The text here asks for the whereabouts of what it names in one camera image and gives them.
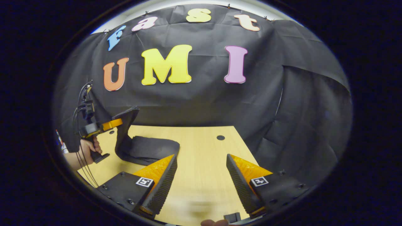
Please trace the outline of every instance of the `finger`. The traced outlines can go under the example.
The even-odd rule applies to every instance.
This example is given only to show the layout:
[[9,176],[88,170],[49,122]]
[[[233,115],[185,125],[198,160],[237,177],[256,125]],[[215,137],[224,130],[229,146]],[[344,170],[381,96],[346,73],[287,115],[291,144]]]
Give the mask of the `finger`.
[[93,152],[96,151],[95,148],[94,148],[94,145],[92,144],[92,142],[88,142],[88,147],[89,147],[89,149],[91,149]]
[[100,147],[95,147],[95,150],[96,150],[97,152],[99,152],[100,154],[102,153],[102,149],[101,149]]
[[229,222],[227,220],[218,220],[213,226],[229,226]]
[[213,226],[214,223],[215,221],[213,220],[203,220],[201,221],[201,226]]

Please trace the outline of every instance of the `black fabric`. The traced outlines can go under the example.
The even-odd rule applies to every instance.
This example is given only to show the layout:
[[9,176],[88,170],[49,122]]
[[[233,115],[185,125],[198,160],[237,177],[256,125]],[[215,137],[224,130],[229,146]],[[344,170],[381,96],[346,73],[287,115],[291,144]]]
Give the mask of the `black fabric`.
[[104,107],[99,103],[99,100],[96,97],[96,95],[92,94],[90,97],[93,100],[94,109],[95,109],[94,117],[95,117],[96,121],[100,124],[111,121],[112,117],[110,116],[109,113],[107,113],[107,111],[104,109]]
[[[187,12],[207,8],[211,20],[189,23]],[[260,31],[241,27],[234,15],[257,20]],[[157,16],[149,29],[132,32],[140,20]],[[108,51],[107,39],[122,25],[120,42]],[[350,88],[332,52],[307,28],[293,21],[268,21],[252,13],[212,4],[174,6],[143,15],[108,33],[83,40],[67,59],[55,91],[55,127],[63,141],[71,139],[75,98],[93,79],[92,92],[109,115],[141,108],[134,123],[155,126],[233,125],[260,166],[308,185],[322,180],[342,156],[352,119]],[[144,86],[141,53],[156,48],[166,58],[176,45],[192,46],[186,84]],[[227,45],[248,50],[243,84],[228,84]],[[103,66],[128,57],[124,85],[107,91]],[[117,65],[112,81],[117,80]],[[129,145],[128,138],[120,137]]]
[[134,158],[156,162],[172,154],[177,155],[179,148],[180,144],[173,140],[135,136],[132,139],[131,149],[124,149],[123,152]]
[[117,126],[117,139],[116,139],[116,146],[115,152],[118,157],[123,159],[124,161],[133,162],[133,157],[128,156],[125,154],[124,150],[130,150],[132,146],[132,139],[128,136],[128,129],[130,128],[131,124],[135,120],[138,115],[139,108],[137,106],[131,107],[128,110],[114,116],[112,119],[121,119],[123,124]]

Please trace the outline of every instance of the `hand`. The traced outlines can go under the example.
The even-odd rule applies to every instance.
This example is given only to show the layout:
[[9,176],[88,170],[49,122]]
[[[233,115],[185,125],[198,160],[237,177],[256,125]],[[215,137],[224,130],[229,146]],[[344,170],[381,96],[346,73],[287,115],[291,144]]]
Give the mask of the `hand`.
[[85,160],[87,164],[92,164],[94,161],[91,158],[91,151],[93,152],[99,152],[100,154],[102,153],[101,146],[99,146],[99,141],[96,137],[94,137],[94,143],[88,141],[88,140],[80,140],[81,146],[80,146],[80,155],[85,156]]
[[227,220],[218,220],[217,222],[213,220],[203,220],[201,221],[201,226],[229,226]]

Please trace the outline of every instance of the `letter f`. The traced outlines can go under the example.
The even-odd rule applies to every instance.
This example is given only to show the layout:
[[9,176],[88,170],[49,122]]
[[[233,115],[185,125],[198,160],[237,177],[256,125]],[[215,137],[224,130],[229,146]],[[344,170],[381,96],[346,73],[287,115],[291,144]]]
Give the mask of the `letter f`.
[[123,30],[125,28],[125,25],[122,26],[121,28],[119,28],[116,32],[114,32],[107,40],[109,41],[109,49],[108,51],[110,51],[115,45],[117,45],[120,41],[121,35],[123,34],[123,32],[121,30]]

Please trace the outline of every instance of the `table surface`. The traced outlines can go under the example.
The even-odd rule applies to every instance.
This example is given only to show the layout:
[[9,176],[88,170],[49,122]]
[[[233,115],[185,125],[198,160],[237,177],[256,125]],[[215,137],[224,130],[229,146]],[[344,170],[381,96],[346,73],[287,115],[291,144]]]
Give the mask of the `table surface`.
[[[135,173],[145,167],[123,161],[115,154],[117,130],[113,130],[113,134],[106,132],[97,136],[103,154],[110,153],[110,156],[89,166],[99,185],[121,171]],[[222,220],[224,215],[236,212],[240,212],[242,219],[249,217],[226,168],[226,155],[233,154],[258,164],[233,126],[132,125],[128,134],[130,137],[170,139],[180,144],[176,174],[156,220],[169,224],[199,226],[203,220]],[[218,140],[219,135],[225,139]],[[78,172],[87,180],[82,169]]]

